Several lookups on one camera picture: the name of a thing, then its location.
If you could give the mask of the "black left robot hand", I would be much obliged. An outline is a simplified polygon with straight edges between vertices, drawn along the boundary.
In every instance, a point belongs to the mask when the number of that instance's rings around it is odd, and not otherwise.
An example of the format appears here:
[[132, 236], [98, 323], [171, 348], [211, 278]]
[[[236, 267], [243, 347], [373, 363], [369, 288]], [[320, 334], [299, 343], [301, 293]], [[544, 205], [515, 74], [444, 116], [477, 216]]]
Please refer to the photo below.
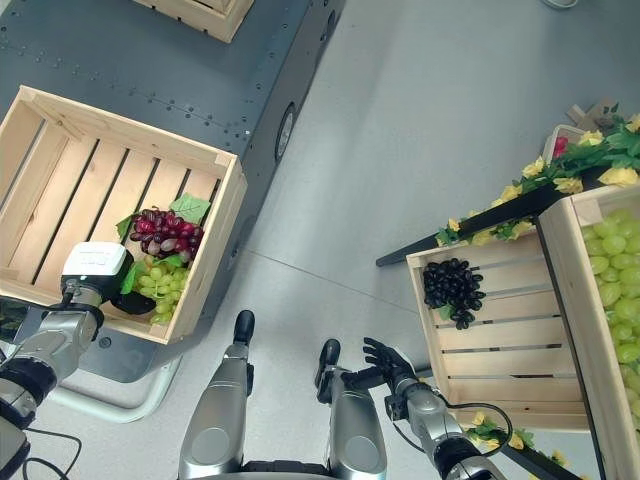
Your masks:
[[150, 313], [156, 302], [134, 291], [135, 275], [133, 256], [120, 243], [78, 243], [62, 269], [62, 304], [98, 308], [110, 303], [130, 315]]

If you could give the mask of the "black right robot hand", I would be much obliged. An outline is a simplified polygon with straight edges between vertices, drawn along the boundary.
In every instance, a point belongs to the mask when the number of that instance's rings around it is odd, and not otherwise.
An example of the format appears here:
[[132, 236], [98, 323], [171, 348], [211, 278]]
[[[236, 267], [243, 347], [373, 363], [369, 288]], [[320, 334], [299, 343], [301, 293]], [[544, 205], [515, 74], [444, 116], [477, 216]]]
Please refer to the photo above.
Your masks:
[[412, 365], [394, 348], [370, 337], [363, 339], [362, 348], [369, 368], [345, 373], [343, 379], [355, 389], [371, 389], [386, 384], [392, 392], [404, 380], [417, 381]]

